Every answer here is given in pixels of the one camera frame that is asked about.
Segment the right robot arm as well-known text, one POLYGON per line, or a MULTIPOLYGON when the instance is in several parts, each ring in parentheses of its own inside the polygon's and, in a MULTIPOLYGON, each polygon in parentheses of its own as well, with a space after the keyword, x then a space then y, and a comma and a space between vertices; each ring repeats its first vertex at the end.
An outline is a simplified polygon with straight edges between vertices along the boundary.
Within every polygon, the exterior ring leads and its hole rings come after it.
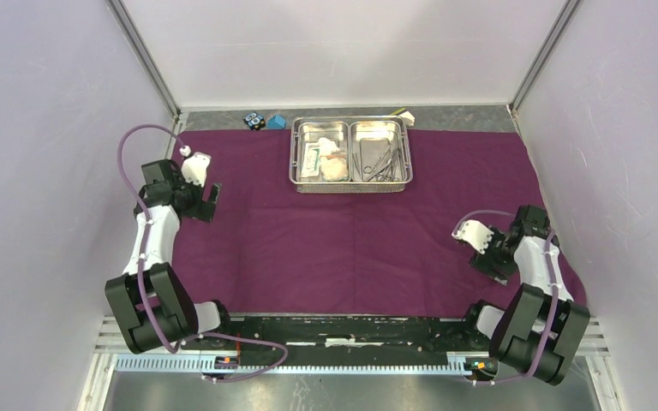
POLYGON ((571 367, 591 315, 565 286, 547 211, 521 205, 506 230, 476 220, 478 214, 463 216, 452 237, 473 248, 472 268, 501 284, 518 274, 520 283, 505 309, 487 301, 470 305, 461 339, 472 349, 489 344, 490 357, 520 378, 556 386, 571 367))

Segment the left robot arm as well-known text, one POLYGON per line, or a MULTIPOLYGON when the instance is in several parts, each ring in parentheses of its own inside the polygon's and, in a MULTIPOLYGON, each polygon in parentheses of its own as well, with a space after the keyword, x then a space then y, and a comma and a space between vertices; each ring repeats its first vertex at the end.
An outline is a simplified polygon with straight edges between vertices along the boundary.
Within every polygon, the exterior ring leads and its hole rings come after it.
POLYGON ((134 354, 172 348, 199 334, 218 349, 234 340, 235 326, 224 304, 192 302, 171 264, 182 221, 213 220, 221 187, 206 184, 210 163, 210 156, 196 153, 182 164, 163 159, 141 167, 145 183, 135 192, 135 244, 123 274, 105 285, 111 311, 134 354))

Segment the purple cloth wrap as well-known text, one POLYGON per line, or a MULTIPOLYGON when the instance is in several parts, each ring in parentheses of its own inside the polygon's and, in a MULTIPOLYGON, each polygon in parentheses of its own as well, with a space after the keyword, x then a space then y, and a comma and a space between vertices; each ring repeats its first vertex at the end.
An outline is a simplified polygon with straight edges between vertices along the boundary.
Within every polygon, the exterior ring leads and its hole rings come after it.
POLYGON ((370 313, 459 318, 477 301, 506 307, 516 277, 474 270, 452 230, 475 211, 506 229, 541 206, 513 133, 409 133, 413 180, 394 194, 301 194, 288 131, 188 131, 221 186, 212 222, 184 220, 173 265, 193 301, 233 313, 370 313))

